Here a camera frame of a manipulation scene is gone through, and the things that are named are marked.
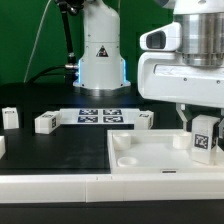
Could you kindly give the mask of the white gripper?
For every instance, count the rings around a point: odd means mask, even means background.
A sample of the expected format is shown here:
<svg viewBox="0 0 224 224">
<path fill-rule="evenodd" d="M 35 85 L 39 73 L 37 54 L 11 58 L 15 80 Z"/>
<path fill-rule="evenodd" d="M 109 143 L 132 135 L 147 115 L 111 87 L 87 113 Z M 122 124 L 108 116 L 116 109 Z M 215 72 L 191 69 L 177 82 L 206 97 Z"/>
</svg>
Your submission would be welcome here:
<svg viewBox="0 0 224 224">
<path fill-rule="evenodd" d="M 183 63 L 177 52 L 182 27 L 177 22 L 140 37 L 144 50 L 138 61 L 138 91 L 144 99 L 174 102 L 187 130 L 190 105 L 224 108 L 224 62 L 221 66 L 196 67 Z"/>
</svg>

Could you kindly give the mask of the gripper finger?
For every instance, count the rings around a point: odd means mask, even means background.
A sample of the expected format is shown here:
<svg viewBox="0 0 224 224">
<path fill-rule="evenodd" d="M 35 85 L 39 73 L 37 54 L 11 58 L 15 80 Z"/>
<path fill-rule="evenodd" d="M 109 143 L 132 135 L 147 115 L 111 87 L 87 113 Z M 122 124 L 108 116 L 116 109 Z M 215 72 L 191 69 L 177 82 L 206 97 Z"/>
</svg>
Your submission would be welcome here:
<svg viewBox="0 0 224 224">
<path fill-rule="evenodd" d="M 219 139 L 224 139 L 224 117 L 221 118 L 217 123 L 216 136 Z"/>
</svg>

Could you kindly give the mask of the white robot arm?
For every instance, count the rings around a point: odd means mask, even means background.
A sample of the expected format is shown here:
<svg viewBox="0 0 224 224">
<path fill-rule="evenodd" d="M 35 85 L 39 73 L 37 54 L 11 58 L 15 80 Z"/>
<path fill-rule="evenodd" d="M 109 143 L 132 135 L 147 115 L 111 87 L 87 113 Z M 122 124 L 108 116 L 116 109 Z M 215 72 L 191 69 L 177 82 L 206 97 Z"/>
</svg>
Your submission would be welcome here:
<svg viewBox="0 0 224 224">
<path fill-rule="evenodd" d="M 140 37 L 138 91 L 145 99 L 224 110 L 224 0 L 154 0 L 173 21 Z M 115 39 L 99 33 L 98 1 L 85 12 L 87 49 L 80 59 L 80 87 L 93 92 L 119 87 Z"/>
</svg>

